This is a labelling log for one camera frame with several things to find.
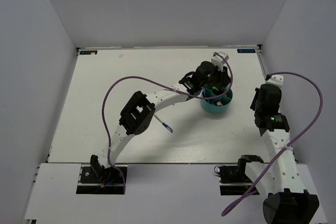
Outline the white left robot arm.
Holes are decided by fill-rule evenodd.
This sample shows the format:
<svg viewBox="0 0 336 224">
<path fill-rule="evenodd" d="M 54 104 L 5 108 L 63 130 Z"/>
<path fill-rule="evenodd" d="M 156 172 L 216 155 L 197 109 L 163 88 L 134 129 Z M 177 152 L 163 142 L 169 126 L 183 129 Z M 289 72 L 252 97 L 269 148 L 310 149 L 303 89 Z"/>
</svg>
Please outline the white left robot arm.
<svg viewBox="0 0 336 224">
<path fill-rule="evenodd" d="M 93 176 L 99 182 L 106 182 L 111 176 L 111 170 L 129 141 L 136 135 L 148 129 L 154 114 L 176 103 L 200 98 L 200 93 L 206 87 L 223 88 L 223 97 L 231 89 L 233 73 L 225 59 L 217 58 L 203 61 L 195 71 L 188 72 L 173 86 L 159 84 L 161 91 L 153 94 L 135 92 L 120 112 L 120 119 L 114 133 L 106 131 L 108 136 L 107 161 L 109 166 L 99 163 L 98 156 L 92 155 L 90 166 Z"/>
</svg>

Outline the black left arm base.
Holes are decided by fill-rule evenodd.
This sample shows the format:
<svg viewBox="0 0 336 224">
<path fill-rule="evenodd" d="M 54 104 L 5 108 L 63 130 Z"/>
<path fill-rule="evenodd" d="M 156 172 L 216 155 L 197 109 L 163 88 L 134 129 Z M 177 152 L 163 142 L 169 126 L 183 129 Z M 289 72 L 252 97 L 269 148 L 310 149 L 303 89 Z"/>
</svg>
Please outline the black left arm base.
<svg viewBox="0 0 336 224">
<path fill-rule="evenodd" d="M 83 166 L 80 170 L 76 194 L 124 195 L 122 174 L 109 167 L 99 178 L 90 166 Z"/>
</svg>

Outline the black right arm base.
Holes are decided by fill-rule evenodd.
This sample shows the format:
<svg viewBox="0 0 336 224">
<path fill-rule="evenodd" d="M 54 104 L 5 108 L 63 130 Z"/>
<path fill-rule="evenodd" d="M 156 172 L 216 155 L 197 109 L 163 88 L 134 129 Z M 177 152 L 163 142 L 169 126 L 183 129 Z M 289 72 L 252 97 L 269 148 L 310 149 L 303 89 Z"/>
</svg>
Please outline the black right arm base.
<svg viewBox="0 0 336 224">
<path fill-rule="evenodd" d="M 219 178 L 221 196 L 242 196 L 253 183 L 238 166 L 217 165 L 214 174 Z"/>
</svg>

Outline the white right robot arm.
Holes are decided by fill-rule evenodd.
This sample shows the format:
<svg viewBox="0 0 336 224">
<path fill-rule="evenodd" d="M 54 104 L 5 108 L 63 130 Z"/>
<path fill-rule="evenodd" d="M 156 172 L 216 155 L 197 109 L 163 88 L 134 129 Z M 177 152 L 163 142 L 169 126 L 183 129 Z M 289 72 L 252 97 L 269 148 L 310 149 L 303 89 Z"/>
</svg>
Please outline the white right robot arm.
<svg viewBox="0 0 336 224">
<path fill-rule="evenodd" d="M 279 112 L 281 86 L 267 81 L 251 104 L 255 124 L 266 145 L 270 162 L 263 165 L 258 157 L 251 157 L 237 168 L 238 177 L 253 184 L 244 197 L 257 190 L 263 197 L 266 223 L 310 223 L 319 208 L 318 196 L 308 191 L 298 171 L 289 143 L 287 118 Z"/>
</svg>

